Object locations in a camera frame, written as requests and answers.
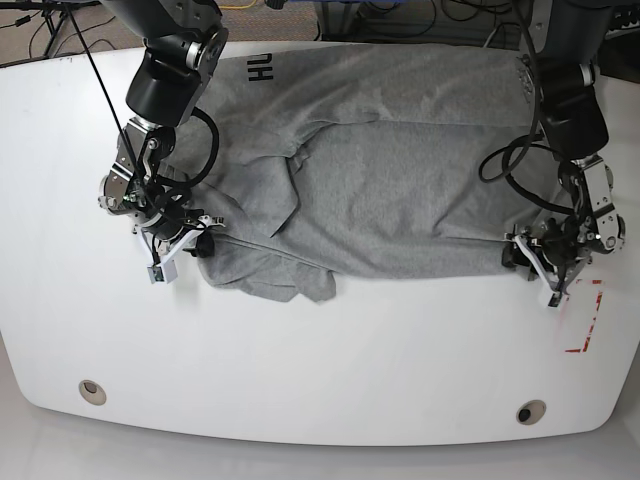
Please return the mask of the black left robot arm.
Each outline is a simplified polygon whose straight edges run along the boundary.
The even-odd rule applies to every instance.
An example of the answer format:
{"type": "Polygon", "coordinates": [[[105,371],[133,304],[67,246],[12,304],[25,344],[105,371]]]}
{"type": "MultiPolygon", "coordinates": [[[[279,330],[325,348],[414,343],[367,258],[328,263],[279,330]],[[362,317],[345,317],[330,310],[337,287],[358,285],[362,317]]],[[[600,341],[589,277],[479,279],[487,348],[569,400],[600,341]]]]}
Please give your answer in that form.
{"type": "Polygon", "coordinates": [[[515,1],[522,31],[521,81],[528,91],[533,128],[508,148],[512,154],[534,146],[558,163],[558,181],[568,207],[543,204],[563,215],[549,218],[535,233],[515,233],[508,253],[542,281],[542,303],[555,308],[593,255],[624,245],[626,225],[612,198],[613,175],[600,152],[609,133],[595,91],[594,59],[611,22],[614,1],[515,1]]]}

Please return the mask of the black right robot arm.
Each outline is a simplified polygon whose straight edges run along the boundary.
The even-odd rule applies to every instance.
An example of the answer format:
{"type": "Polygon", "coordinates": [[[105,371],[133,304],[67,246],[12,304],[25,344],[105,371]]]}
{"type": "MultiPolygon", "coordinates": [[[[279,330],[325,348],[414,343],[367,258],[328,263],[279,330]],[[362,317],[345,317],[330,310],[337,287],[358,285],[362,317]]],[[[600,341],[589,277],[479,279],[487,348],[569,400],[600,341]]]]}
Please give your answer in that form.
{"type": "Polygon", "coordinates": [[[144,56],[127,92],[133,117],[119,131],[118,154],[101,185],[100,206],[126,215],[148,249],[152,280],[169,279],[171,255],[195,258],[215,251],[211,229],[221,220],[191,206],[192,191],[211,172],[219,149],[213,119],[196,103],[204,93],[228,39],[214,1],[107,1],[105,7],[144,44],[144,56]],[[211,135],[206,161],[194,176],[160,172],[174,151],[176,130],[203,122],[211,135]]]}

